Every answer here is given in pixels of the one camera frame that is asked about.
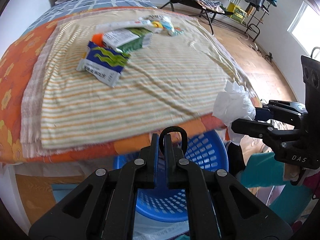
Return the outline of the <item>blue checked mattress sheet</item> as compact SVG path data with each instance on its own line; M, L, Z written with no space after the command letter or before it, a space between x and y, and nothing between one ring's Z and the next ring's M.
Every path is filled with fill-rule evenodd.
M107 7L152 7L150 0L69 0L54 5L32 23L25 31L28 33L42 24L77 12Z

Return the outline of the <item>blue green snack packet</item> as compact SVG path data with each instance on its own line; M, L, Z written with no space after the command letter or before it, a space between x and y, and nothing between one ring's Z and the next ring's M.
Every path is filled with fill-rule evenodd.
M80 60L76 71L88 72L100 82L113 88L120 79L121 73L130 57L130 54L100 47L89 41L87 53Z

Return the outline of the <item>blue plastic trash basket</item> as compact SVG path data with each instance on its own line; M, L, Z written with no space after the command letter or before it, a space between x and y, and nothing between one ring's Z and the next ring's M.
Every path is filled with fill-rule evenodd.
M174 223L188 219L188 207L210 207L205 175L218 169L228 170L226 148L214 131L188 137L178 126L164 129L152 177L153 189L139 189L136 210L160 222Z

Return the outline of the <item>white tissue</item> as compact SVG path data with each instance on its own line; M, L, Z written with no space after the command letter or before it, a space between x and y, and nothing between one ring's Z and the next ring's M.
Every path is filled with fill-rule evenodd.
M227 126L230 141L237 146L244 134L232 130L232 122L237 119L253 121L256 115L255 107L251 102L249 92L235 81L226 82L225 90L217 94L213 106L213 116L220 119Z

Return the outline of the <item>striped clothes on chair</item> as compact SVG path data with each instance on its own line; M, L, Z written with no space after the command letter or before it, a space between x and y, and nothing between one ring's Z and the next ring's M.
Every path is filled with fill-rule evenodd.
M218 14L224 14L225 11L221 8L222 3L220 1L212 1L212 0L193 0L197 4L199 4L203 9L207 9L213 11Z

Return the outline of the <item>yellow green crate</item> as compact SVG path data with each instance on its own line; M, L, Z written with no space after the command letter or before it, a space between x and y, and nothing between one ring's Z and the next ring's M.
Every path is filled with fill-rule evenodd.
M228 17L240 24L243 24L245 18L247 17L247 12L231 2L227 7L227 11L232 13L231 15L228 15Z

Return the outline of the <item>black clothes drying rack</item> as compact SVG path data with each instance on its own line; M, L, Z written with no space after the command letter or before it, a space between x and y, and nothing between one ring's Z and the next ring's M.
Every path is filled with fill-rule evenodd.
M248 38L250 38L254 42L260 36L260 26L263 25L264 17L270 13L270 7L276 7L277 3L277 0L264 0L263 5L259 9L257 9L250 3L245 2L245 0L241 0L238 6L242 10L247 12L247 17L245 18L243 24L235 22L228 16L222 15L222 17L232 22L231 24L226 24L228 27L231 27L237 31L242 31L245 35L248 36Z

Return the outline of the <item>small colourful wrapper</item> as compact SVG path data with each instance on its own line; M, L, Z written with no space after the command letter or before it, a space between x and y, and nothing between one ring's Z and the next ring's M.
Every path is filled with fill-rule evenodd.
M172 36L177 36L177 35L181 35L185 32L184 29L181 29L179 27L174 27L174 31L172 32Z

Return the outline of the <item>clear plastic bag on floor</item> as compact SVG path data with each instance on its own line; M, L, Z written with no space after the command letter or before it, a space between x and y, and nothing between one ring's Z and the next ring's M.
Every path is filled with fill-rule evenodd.
M175 239L189 231L188 221L166 223L135 215L132 239Z

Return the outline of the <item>white plastic bag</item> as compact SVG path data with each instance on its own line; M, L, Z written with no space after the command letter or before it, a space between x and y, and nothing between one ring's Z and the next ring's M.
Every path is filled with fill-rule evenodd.
M168 21L172 23L171 18L167 15L149 15L149 16L141 17L140 20Z

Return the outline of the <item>orange plastic cap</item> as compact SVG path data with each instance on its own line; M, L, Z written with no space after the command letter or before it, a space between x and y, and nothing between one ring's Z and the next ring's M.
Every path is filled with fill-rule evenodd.
M103 43L103 34L94 34L91 38L91 41L93 43L95 43L97 46L103 47L104 43Z

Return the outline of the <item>green white milk carton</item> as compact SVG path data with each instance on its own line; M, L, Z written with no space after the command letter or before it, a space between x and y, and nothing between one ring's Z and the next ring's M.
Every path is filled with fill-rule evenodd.
M147 47L152 36L153 33L145 28L118 29L104 33L102 43L105 48L130 53Z

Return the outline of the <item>white tube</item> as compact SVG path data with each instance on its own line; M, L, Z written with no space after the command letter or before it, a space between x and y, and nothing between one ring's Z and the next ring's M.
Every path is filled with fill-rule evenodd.
M106 33L108 31L126 29L126 28L144 28L151 32L155 32L157 27L154 26L150 20L135 20L135 21L124 21L124 22L111 22L99 24L95 27L95 31L99 33Z

